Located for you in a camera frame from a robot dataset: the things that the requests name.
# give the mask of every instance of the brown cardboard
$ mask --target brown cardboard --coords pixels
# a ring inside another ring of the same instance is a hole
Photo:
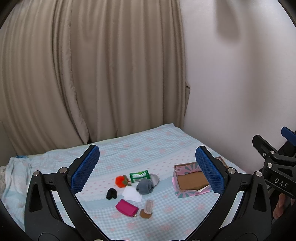
[[[223,165],[228,168],[225,161],[221,156],[216,157],[219,159]],[[176,175],[176,168],[180,166],[187,166],[190,164],[195,164],[196,162],[190,162],[190,163],[184,163],[175,165],[174,167],[174,176],[177,178],[177,182],[179,185],[180,192],[185,192],[187,190],[200,190],[206,186],[209,185],[209,182],[207,181],[205,175],[202,171],[200,172],[192,172],[185,175]]]
[[[177,181],[180,187],[180,191],[185,190],[200,190],[207,185],[207,181],[203,172],[193,172],[185,175],[177,175]]]

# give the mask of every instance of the light blue bedsheet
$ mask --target light blue bedsheet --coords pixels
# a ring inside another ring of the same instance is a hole
[[[195,161],[195,150],[203,144],[173,124],[107,143],[94,144],[100,148],[100,160],[82,192],[76,196],[89,216],[110,239],[183,240],[200,224],[219,197],[214,192],[188,198],[175,196],[172,185],[174,165]],[[69,167],[87,148],[88,145],[53,150],[28,159],[10,159],[6,168],[6,189],[2,201],[22,229],[26,193],[32,173],[40,170],[46,174],[56,172],[61,167]],[[213,156],[219,156],[211,149],[209,151]],[[229,166],[243,172],[228,160],[225,161]],[[119,175],[146,169],[159,175],[159,185],[152,193],[143,195],[141,203],[131,203],[142,209],[145,201],[152,199],[153,215],[148,220],[142,219],[139,215],[134,218],[126,217],[115,208],[122,198],[120,194],[123,188],[117,188],[114,179]],[[106,193],[111,187],[117,189],[119,196],[117,199],[107,200]],[[72,225],[55,192],[54,197],[64,221]],[[231,221],[241,197],[242,193],[238,193],[224,225]]]

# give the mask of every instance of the pink wallet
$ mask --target pink wallet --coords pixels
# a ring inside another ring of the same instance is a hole
[[[134,217],[136,216],[139,208],[130,204],[126,200],[121,199],[118,204],[116,204],[116,209],[121,212],[122,214],[129,216],[129,217]]]

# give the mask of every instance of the beige curtain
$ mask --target beige curtain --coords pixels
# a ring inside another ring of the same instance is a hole
[[[74,1],[72,16],[73,80],[91,140],[164,123],[183,127],[185,59],[179,2]]]
[[[18,154],[183,126],[179,0],[23,0],[0,54],[0,119]]]

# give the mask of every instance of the human hand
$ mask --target human hand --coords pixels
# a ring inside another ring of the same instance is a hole
[[[275,219],[278,219],[280,216],[283,215],[285,201],[286,201],[286,195],[281,193],[279,195],[279,201],[278,201],[276,208],[274,209],[274,212],[273,212],[273,216]],[[291,199],[291,205],[293,205],[294,202],[295,202],[295,199]]]

